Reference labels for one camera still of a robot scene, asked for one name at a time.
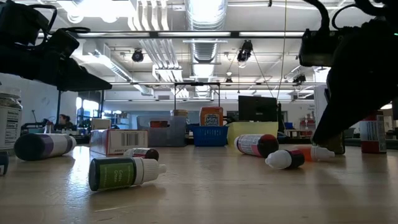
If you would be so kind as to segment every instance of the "table surface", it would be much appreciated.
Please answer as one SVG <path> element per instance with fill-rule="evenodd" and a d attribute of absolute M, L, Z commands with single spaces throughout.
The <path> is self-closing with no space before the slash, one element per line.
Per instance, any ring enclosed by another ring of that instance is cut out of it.
<path fill-rule="evenodd" d="M 13 157 L 0 177 L 0 223 L 398 223 L 398 151 L 347 147 L 297 170 L 227 147 L 159 152 L 166 174 L 104 192 L 88 186 L 98 155 L 87 147 L 37 162 Z"/>

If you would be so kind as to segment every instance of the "dropper bottle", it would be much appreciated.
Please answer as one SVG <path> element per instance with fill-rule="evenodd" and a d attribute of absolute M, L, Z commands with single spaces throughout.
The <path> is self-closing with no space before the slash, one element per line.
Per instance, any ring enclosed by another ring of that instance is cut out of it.
<path fill-rule="evenodd" d="M 88 173 L 92 191 L 121 189 L 156 180 L 166 173 L 166 166 L 155 159 L 110 157 L 93 159 Z"/>

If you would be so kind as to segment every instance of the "dark bottle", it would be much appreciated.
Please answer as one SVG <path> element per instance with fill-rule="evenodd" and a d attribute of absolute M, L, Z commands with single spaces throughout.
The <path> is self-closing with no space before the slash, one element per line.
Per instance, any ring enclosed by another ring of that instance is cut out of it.
<path fill-rule="evenodd" d="M 279 148 L 278 140 L 271 134 L 243 134 L 235 139 L 234 145 L 242 153 L 263 158 Z"/>
<path fill-rule="evenodd" d="M 275 169 L 295 169 L 303 165 L 304 160 L 304 153 L 299 149 L 278 150 L 269 154 L 266 164 Z"/>
<path fill-rule="evenodd" d="M 159 160 L 159 153 L 156 149 L 145 149 L 145 148 L 134 148 L 128 149 L 123 154 L 127 157 L 141 157 L 144 159 L 155 159 L 156 161 Z"/>
<path fill-rule="evenodd" d="M 75 138 L 66 134 L 25 134 L 15 142 L 14 150 L 22 160 L 37 161 L 62 156 L 75 146 Z"/>
<path fill-rule="evenodd" d="M 93 159 L 88 172 L 92 191 L 111 190 L 140 185 L 156 180 L 166 172 L 166 166 L 154 159 L 140 157 L 110 157 Z"/>

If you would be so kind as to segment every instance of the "spotlight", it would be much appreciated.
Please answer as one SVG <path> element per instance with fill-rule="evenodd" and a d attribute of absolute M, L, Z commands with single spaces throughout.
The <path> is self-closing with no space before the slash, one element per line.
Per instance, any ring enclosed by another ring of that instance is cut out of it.
<path fill-rule="evenodd" d="M 134 62 L 142 62 L 144 60 L 144 55 L 142 54 L 142 49 L 135 49 L 131 59 Z"/>
<path fill-rule="evenodd" d="M 251 56 L 251 51 L 253 50 L 253 45 L 251 40 L 244 40 L 241 50 L 239 51 L 237 60 L 239 62 L 245 62 Z"/>
<path fill-rule="evenodd" d="M 305 75 L 299 75 L 297 78 L 293 79 L 294 83 L 297 83 L 297 85 L 300 85 L 301 83 L 307 81 L 305 78 Z"/>

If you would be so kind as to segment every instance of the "orange box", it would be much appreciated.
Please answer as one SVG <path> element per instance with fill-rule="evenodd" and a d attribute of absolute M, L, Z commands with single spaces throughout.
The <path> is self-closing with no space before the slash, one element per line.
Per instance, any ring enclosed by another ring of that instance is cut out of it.
<path fill-rule="evenodd" d="M 223 108 L 219 106 L 204 106 L 200 110 L 200 126 L 222 126 Z"/>

